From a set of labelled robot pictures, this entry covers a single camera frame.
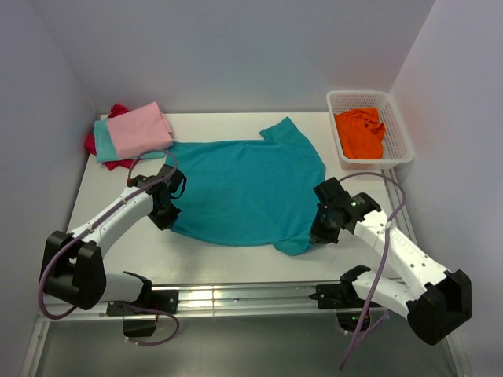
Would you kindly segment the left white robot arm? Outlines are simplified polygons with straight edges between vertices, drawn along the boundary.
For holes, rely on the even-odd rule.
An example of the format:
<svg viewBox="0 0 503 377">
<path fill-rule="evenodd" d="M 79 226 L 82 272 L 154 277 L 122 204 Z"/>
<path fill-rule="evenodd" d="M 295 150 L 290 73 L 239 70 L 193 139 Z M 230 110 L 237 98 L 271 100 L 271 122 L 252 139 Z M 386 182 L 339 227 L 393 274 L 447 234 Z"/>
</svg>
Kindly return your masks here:
<svg viewBox="0 0 503 377">
<path fill-rule="evenodd" d="M 104 256 L 136 222 L 149 218 L 160 230 L 169 229 L 180 210 L 171 202 L 169 188 L 142 191 L 126 188 L 99 215 L 70 233 L 53 232 L 46 240 L 39 279 L 38 303 L 50 319 L 69 314 L 51 314 L 44 298 L 50 296 L 88 310 L 99 302 L 125 302 L 134 313 L 152 307 L 152 281 L 136 273 L 107 273 Z"/>
</svg>

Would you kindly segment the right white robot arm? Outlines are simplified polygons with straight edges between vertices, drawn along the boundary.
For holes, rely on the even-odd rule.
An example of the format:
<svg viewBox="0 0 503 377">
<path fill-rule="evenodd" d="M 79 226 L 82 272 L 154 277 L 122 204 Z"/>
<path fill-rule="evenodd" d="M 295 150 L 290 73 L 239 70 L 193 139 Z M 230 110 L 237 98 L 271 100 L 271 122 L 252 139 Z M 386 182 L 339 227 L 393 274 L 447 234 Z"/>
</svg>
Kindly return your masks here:
<svg viewBox="0 0 503 377">
<path fill-rule="evenodd" d="M 321 207 L 314 223 L 314 241 L 336 242 L 347 230 L 367 243 L 400 276 L 397 283 L 357 265 L 337 284 L 319 284 L 310 299 L 319 309 L 346 309 L 366 298 L 407 319 L 413 332 L 435 345 L 472 317 L 472 282 L 462 271 L 452 272 L 423 252 L 381 210 L 351 218 Z"/>
</svg>

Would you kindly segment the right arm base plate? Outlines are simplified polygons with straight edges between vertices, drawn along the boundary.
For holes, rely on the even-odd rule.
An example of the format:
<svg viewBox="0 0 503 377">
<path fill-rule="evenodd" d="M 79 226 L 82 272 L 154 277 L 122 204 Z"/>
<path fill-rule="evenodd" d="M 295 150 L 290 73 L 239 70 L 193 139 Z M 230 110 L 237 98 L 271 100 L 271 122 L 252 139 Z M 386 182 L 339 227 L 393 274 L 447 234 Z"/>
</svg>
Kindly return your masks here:
<svg viewBox="0 0 503 377">
<path fill-rule="evenodd" d="M 319 284 L 309 299 L 317 303 L 318 309 L 349 309 L 358 305 L 358 296 L 347 283 Z"/>
</svg>

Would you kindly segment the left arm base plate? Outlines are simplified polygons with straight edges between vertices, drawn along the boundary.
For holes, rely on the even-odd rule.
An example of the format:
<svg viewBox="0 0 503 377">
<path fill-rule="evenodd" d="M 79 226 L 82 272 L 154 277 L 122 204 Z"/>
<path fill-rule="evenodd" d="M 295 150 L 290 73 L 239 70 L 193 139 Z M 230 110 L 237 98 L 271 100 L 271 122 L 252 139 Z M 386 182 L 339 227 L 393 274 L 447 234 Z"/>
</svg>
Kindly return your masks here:
<svg viewBox="0 0 503 377">
<path fill-rule="evenodd" d="M 157 312 L 176 314 L 178 290 L 154 290 L 134 302 L 110 302 L 106 315 L 109 317 L 128 317 L 134 315 L 156 314 Z"/>
</svg>

